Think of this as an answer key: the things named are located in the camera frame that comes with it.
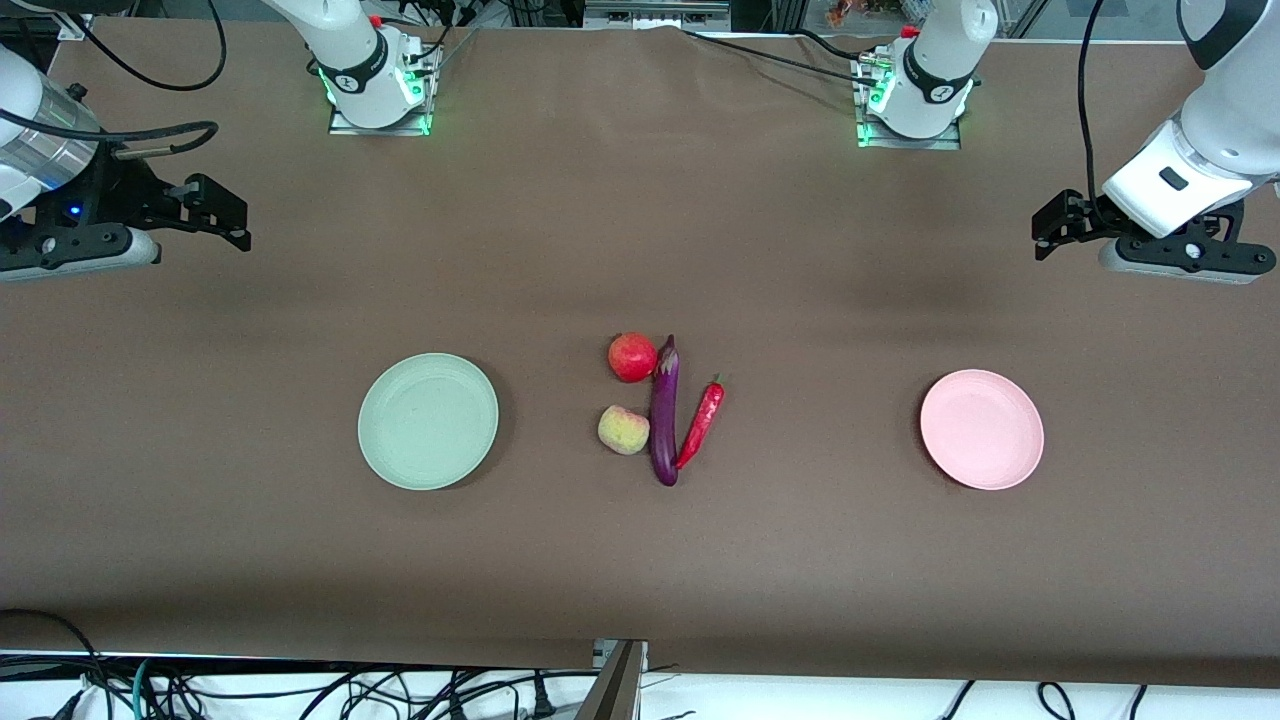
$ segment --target white floor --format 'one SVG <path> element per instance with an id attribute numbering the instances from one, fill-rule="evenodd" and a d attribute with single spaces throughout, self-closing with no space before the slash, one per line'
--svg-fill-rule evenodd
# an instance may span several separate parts
<path id="1" fill-rule="evenodd" d="M 526 675 L 504 671 L 484 680 Z M 367 676 L 376 682 L 381 674 Z M 201 678 L 193 687 L 219 693 L 260 693 L 319 688 L 338 678 L 315 675 L 241 675 Z M 415 698 L 430 697 L 448 679 L 447 673 L 407 675 Z M 590 679 L 548 680 L 552 703 L 581 702 Z M 640 720 L 664 720 L 695 711 L 691 720 L 937 720 L 956 691 L 959 680 L 877 680 L 780 678 L 748 675 L 645 675 Z M 1126 720 L 1133 685 L 1065 684 L 1080 720 Z M 0 720 L 29 720 L 51 716 L 79 689 L 76 680 L 0 683 Z M 399 694 L 397 682 L 383 689 Z M 207 700 L 206 720 L 297 720 L 314 694 L 276 700 Z M 311 715 L 312 720 L 335 720 L 346 692 L 330 696 Z M 465 706 L 470 720 L 512 716 L 516 697 L 493 693 Z M 532 708 L 532 688 L 520 687 L 525 714 Z M 86 693 L 76 720 L 106 716 L 101 691 Z M 366 702 L 352 720 L 394 720 L 392 708 Z M 116 717 L 132 719 L 123 703 Z M 1280 691 L 1152 687 L 1138 711 L 1139 720 L 1275 720 L 1280 717 Z M 956 720 L 1052 720 L 1039 706 L 1034 683 L 979 682 L 964 701 Z"/>

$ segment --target green plate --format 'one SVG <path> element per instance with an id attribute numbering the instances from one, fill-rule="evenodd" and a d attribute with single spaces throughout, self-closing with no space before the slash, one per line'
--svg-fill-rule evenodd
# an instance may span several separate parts
<path id="1" fill-rule="evenodd" d="M 388 483 L 439 489 L 475 470 L 498 434 L 498 396 L 480 368 L 430 352 L 392 365 L 360 406 L 360 451 Z"/>

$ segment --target cable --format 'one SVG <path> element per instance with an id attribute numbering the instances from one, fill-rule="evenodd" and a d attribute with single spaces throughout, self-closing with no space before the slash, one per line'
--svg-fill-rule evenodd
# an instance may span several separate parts
<path id="1" fill-rule="evenodd" d="M 978 680 L 965 680 L 965 684 L 956 693 L 955 700 L 951 701 L 951 707 L 947 710 L 946 715 L 938 717 L 938 720 L 955 720 L 956 712 L 960 712 L 960 703 L 964 702 L 964 696 L 969 694 L 973 689 L 973 684 Z"/>
<path id="2" fill-rule="evenodd" d="M 586 670 L 558 670 L 558 671 L 553 671 L 553 673 L 543 673 L 541 674 L 541 676 L 544 679 L 550 679 L 550 678 L 595 678 L 596 675 L 599 675 L 599 671 L 595 671 L 595 670 L 591 670 L 591 671 L 586 671 Z M 485 683 L 484 685 L 477 685 L 475 688 L 467 688 L 466 691 L 458 693 L 458 703 L 460 705 L 466 705 L 467 702 L 471 702 L 472 700 L 476 700 L 476 698 L 480 698 L 480 697 L 484 697 L 486 694 L 492 694 L 492 693 L 495 693 L 495 692 L 504 691 L 507 688 L 511 688 L 513 685 L 518 685 L 521 683 L 529 683 L 529 682 L 532 682 L 532 680 L 534 680 L 534 675 L 525 675 L 522 678 L 515 678 L 512 680 L 495 680 L 493 683 Z M 448 714 L 448 710 L 445 710 L 445 712 L 442 712 L 442 714 L 436 715 L 431 720 L 443 720 L 443 717 L 447 714 Z M 412 720 L 421 720 L 421 717 L 426 717 L 426 716 L 421 715 L 421 714 L 420 715 L 415 715 Z"/>
<path id="3" fill-rule="evenodd" d="M 205 1 L 209 4 L 209 13 L 214 17 L 214 26 L 218 28 L 218 67 L 214 68 L 214 72 L 207 78 L 192 85 L 172 85 L 168 82 L 160 82 L 157 79 L 148 78 L 141 72 L 133 69 L 132 65 L 122 60 L 119 55 L 116 55 L 115 53 L 111 51 L 110 47 L 104 45 L 102 41 L 99 40 L 96 35 L 93 35 L 93 31 L 88 29 L 88 26 L 84 24 L 84 20 L 82 20 L 79 15 L 77 15 L 76 13 L 68 13 L 68 17 L 72 19 L 73 23 L 76 23 L 76 27 L 78 27 L 81 32 L 84 33 L 84 37 L 87 37 L 90 42 L 96 45 L 97 49 L 101 50 L 102 54 L 108 56 L 108 59 L 119 65 L 120 69 L 123 69 L 124 72 L 141 79 L 142 82 L 150 85 L 151 87 L 159 87 L 160 90 L 172 90 L 174 92 L 191 92 L 193 90 L 202 90 L 205 87 L 209 87 L 210 85 L 214 85 L 214 81 L 221 77 L 223 68 L 227 67 L 227 31 L 223 28 L 223 19 L 218 17 L 218 8 L 214 6 L 214 0 L 205 0 Z"/>
<path id="4" fill-rule="evenodd" d="M 5 115 L 9 114 L 9 113 L 3 111 L 3 110 L 0 110 L 0 113 L 4 113 Z M 84 633 L 82 633 L 79 628 L 77 628 L 76 625 L 73 625 L 70 620 L 63 618 L 61 615 L 55 615 L 55 614 L 47 612 L 45 610 L 27 610 L 24 607 L 5 607 L 4 610 L 0 610 L 0 618 L 6 618 L 6 616 L 8 618 L 40 618 L 42 620 L 49 620 L 51 623 L 56 623 L 56 624 L 61 625 L 70 634 L 76 635 L 76 641 L 79 642 L 81 647 L 84 648 L 84 652 L 88 653 L 88 659 L 93 664 L 93 671 L 97 673 L 97 676 L 102 682 L 102 685 L 109 685 L 110 684 L 110 678 L 108 676 L 106 670 L 102 669 L 102 661 L 99 657 L 97 651 L 93 650 L 93 644 L 88 642 L 88 638 L 84 635 Z M 114 717 L 115 717 L 115 703 L 111 702 L 110 689 L 108 689 L 106 692 L 108 692 L 108 697 L 106 697 L 106 717 L 108 717 L 108 720 L 114 720 Z"/>
<path id="5" fill-rule="evenodd" d="M 1129 720 L 1138 720 L 1138 706 L 1142 705 L 1144 697 L 1147 697 L 1147 685 L 1138 685 L 1138 692 L 1133 693 L 1133 701 L 1129 702 Z"/>
<path id="6" fill-rule="evenodd" d="M 133 720 L 142 720 L 142 678 L 146 676 L 147 665 L 151 665 L 150 657 L 140 662 L 138 671 L 133 674 Z"/>
<path id="7" fill-rule="evenodd" d="M 1080 40 L 1080 63 L 1075 70 L 1075 102 L 1080 111 L 1080 136 L 1084 140 L 1084 174 L 1089 184 L 1089 206 L 1102 227 L 1110 227 L 1102 213 L 1098 213 L 1098 190 L 1093 169 L 1093 136 L 1089 133 L 1089 111 L 1084 105 L 1084 68 L 1089 56 L 1089 40 L 1093 38 L 1093 26 L 1098 22 L 1098 13 L 1107 0 L 1094 0 L 1093 10 L 1089 12 L 1089 20 L 1084 23 L 1084 37 Z"/>
<path id="8" fill-rule="evenodd" d="M 840 79 L 846 81 L 846 82 L 852 82 L 855 85 L 865 85 L 868 87 L 876 85 L 876 81 L 873 81 L 872 78 L 854 77 L 851 74 L 837 73 L 836 70 L 828 70 L 826 68 L 818 68 L 815 65 L 806 65 L 804 63 L 799 63 L 799 61 L 791 60 L 788 58 L 782 58 L 780 55 L 771 55 L 768 53 L 762 53 L 760 50 L 755 50 L 753 47 L 745 47 L 742 45 L 733 45 L 732 42 L 724 42 L 723 40 L 719 40 L 718 37 L 709 37 L 709 36 L 705 36 L 705 35 L 699 35 L 699 33 L 692 32 L 692 31 L 687 31 L 687 29 L 681 31 L 681 32 L 684 32 L 685 35 L 687 35 L 690 37 L 696 37 L 698 40 L 701 40 L 701 41 L 705 41 L 705 42 L 710 42 L 712 45 L 719 45 L 722 47 L 728 47 L 728 49 L 732 49 L 732 50 L 737 50 L 740 53 L 746 53 L 749 55 L 755 55 L 755 56 L 759 56 L 759 58 L 773 60 L 774 63 L 782 63 L 783 65 L 791 65 L 792 68 L 800 68 L 801 70 L 809 70 L 812 73 L 829 76 L 829 77 L 833 77 L 833 78 L 840 78 Z"/>
<path id="9" fill-rule="evenodd" d="M 28 120 L 22 115 L 15 115 L 4 108 L 0 108 L 0 120 L 10 122 L 15 126 L 24 127 L 27 129 L 33 129 L 36 132 L 44 132 L 54 137 L 65 137 L 67 140 L 83 140 L 86 142 L 140 142 L 143 140 L 161 140 L 165 137 L 174 137 L 179 135 L 187 135 L 191 132 L 204 131 L 200 137 L 192 140 L 191 142 L 184 142 L 182 145 L 170 145 L 169 154 L 179 155 L 182 152 L 189 152 L 201 145 L 212 140 L 218 135 L 218 123 L 214 120 L 196 120 L 192 123 L 182 123 L 177 126 L 169 126 L 154 129 L 138 129 L 129 132 L 88 132 L 82 129 L 60 128 L 56 126 L 46 126 L 45 123 L 37 123 L 35 120 Z"/>
<path id="10" fill-rule="evenodd" d="M 394 669 L 394 667 L 396 667 L 394 665 L 385 665 L 385 664 L 370 665 L 369 667 L 352 670 L 351 673 L 344 674 L 343 676 L 325 685 L 319 693 L 316 693 L 316 697 L 311 698 L 311 702 L 302 711 L 302 715 L 298 715 L 298 720 L 306 720 L 312 712 L 315 712 L 316 707 L 320 707 L 320 703 L 324 702 L 324 698 L 329 697 L 330 694 L 333 694 L 334 691 L 346 685 L 351 680 L 356 679 L 358 675 L 364 675 L 365 673 L 376 673 L 380 670 Z"/>
<path id="11" fill-rule="evenodd" d="M 1065 717 L 1062 715 L 1059 715 L 1056 710 L 1050 707 L 1048 698 L 1044 697 L 1044 688 L 1053 688 L 1055 691 L 1057 691 L 1059 697 L 1062 698 L 1062 705 L 1066 706 Z M 1057 720 L 1075 720 L 1075 708 L 1071 707 L 1071 698 L 1066 697 L 1066 691 L 1062 689 L 1062 685 L 1057 683 L 1041 683 L 1036 685 L 1036 696 L 1039 697 L 1041 707 L 1044 708 L 1044 712 L 1048 712 Z"/>
<path id="12" fill-rule="evenodd" d="M 832 55 L 835 55 L 837 58 L 844 58 L 846 60 L 856 60 L 858 56 L 859 56 L 858 53 L 846 53 L 846 51 L 841 50 L 840 47 L 836 47 L 835 45 L 827 42 L 827 38 L 822 37 L 817 32 L 805 29 L 803 27 L 797 27 L 795 29 L 788 29 L 787 35 L 800 35 L 800 36 L 808 37 L 809 40 L 812 40 L 812 41 L 817 42 L 819 46 L 822 46 L 823 50 L 826 50 L 827 53 L 831 53 Z"/>

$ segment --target plate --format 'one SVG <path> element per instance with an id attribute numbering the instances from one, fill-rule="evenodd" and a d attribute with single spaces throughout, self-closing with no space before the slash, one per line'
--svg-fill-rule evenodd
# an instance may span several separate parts
<path id="1" fill-rule="evenodd" d="M 934 383 L 920 406 L 920 434 L 943 473 L 978 489 L 1016 486 L 1044 452 L 1036 404 L 987 370 L 959 370 Z"/>
<path id="2" fill-rule="evenodd" d="M 489 454 L 498 396 L 468 360 L 415 355 L 374 380 L 357 433 L 378 477 L 406 489 L 439 489 L 467 477 Z"/>

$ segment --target silver cylinder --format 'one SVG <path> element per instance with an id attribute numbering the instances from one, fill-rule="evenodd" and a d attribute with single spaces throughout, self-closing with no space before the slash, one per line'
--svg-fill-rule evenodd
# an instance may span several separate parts
<path id="1" fill-rule="evenodd" d="M 95 132 L 100 129 L 97 118 L 88 108 L 72 100 L 67 91 L 41 76 L 44 91 L 40 108 L 31 118 L 37 123 L 58 128 Z M 36 178 L 46 191 L 70 182 L 93 159 L 96 142 L 67 140 L 46 132 L 23 128 L 17 137 L 0 147 L 0 163 Z"/>

